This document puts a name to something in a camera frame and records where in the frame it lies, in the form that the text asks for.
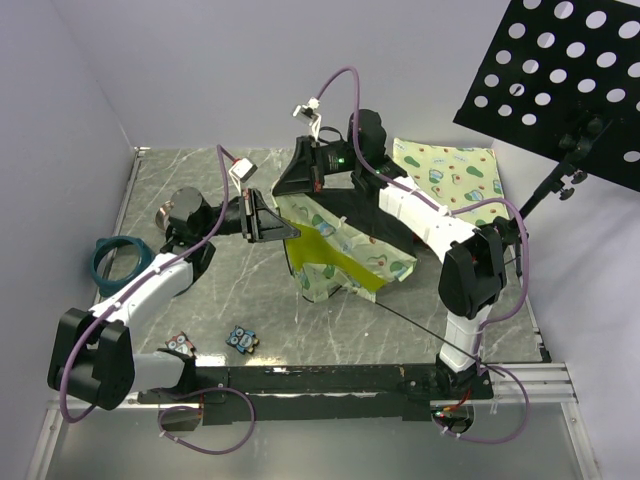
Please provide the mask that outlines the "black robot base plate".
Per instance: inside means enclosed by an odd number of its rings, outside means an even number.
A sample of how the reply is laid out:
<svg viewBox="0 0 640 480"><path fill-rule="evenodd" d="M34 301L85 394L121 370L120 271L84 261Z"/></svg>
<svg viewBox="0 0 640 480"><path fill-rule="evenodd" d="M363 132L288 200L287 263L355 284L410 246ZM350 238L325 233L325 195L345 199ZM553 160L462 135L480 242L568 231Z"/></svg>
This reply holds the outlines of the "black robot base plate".
<svg viewBox="0 0 640 480"><path fill-rule="evenodd" d="M194 405L205 425L250 418L238 390L259 421L401 418L429 421L431 405L493 398L487 373L469 369L460 378L436 364L198 367L170 392L150 390L141 404Z"/></svg>

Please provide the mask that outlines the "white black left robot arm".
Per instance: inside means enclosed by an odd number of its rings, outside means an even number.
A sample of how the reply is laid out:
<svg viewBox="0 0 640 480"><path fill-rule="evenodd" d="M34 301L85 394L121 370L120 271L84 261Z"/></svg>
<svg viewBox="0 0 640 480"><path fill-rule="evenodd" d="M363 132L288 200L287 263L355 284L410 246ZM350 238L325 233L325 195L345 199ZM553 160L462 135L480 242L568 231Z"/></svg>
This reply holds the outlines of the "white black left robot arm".
<svg viewBox="0 0 640 480"><path fill-rule="evenodd" d="M71 308L60 318L47 383L61 400L72 396L112 410L132 392L162 389L176 402L192 398L198 380L194 358L170 348L136 354L133 336L206 272L215 253L214 235L239 234L250 243L300 235L256 189L217 207L193 187L178 190L171 201L166 242L152 263L106 300L87 311Z"/></svg>

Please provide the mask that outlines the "black tent pole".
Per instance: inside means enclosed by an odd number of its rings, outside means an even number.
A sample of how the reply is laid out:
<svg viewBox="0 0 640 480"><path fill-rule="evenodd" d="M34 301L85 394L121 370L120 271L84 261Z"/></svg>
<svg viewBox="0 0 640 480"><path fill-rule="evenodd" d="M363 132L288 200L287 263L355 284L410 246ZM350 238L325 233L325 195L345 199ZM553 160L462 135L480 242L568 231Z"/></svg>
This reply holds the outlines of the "black tent pole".
<svg viewBox="0 0 640 480"><path fill-rule="evenodd" d="M434 338L436 338L437 340L441 341L444 345L450 346L452 347L455 351L457 351L458 353L461 353L462 355L466 356L467 358L471 359L478 367L478 373L477 375L480 376L482 375L485 371L489 370L492 371L494 373L497 373L499 376L501 377L505 377L505 374L503 373L503 368L502 367L498 367L497 364L489 364L486 362L482 362L480 357L477 354L471 354L465 350L463 350L462 348L454 345L452 342L446 340L444 337L438 335L437 333L433 332L432 330L426 328L425 326L417 323L416 321L410 319L409 317L407 317L406 315L386 306L383 305L382 303L380 303L379 301L375 302L375 305L378 307L383 308L384 310L400 317L401 319L409 322L411 325L419 328L420 330L428 333L429 335L433 336Z"/></svg>

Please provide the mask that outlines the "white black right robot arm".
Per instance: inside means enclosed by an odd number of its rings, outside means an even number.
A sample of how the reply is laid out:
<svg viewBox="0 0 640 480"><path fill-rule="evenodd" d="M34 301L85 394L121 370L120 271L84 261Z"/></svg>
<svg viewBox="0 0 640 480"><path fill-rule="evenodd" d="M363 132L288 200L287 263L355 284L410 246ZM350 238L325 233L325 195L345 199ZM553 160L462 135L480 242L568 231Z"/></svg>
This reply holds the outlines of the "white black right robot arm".
<svg viewBox="0 0 640 480"><path fill-rule="evenodd" d="M332 288L375 296L382 286L413 273L415 241L441 263L439 298L447 310L436 356L436 385L458 398L482 376L479 350L485 323L507 283L504 250L513 233L503 217L475 226L429 197L416 177L386 152L380 115L363 109L338 139L322 138L317 103L293 117L308 134L271 193L283 216L301 231L286 244L293 275L309 289L324 278Z"/></svg>

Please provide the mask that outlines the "green patterned pet tent fabric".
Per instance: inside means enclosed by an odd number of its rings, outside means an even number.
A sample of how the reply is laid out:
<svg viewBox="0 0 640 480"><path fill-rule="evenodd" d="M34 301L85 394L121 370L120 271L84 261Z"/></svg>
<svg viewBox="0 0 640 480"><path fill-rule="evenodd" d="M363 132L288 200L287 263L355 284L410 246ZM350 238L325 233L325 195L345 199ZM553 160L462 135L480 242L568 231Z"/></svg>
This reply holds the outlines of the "green patterned pet tent fabric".
<svg viewBox="0 0 640 480"><path fill-rule="evenodd" d="M416 267L413 234L395 219L391 231L408 241L406 247L383 233L363 232L347 223L347 215L331 213L308 195L274 201L281 217L300 231L284 247L291 276L310 302L324 301L341 288L373 302L382 287L405 280Z"/></svg>

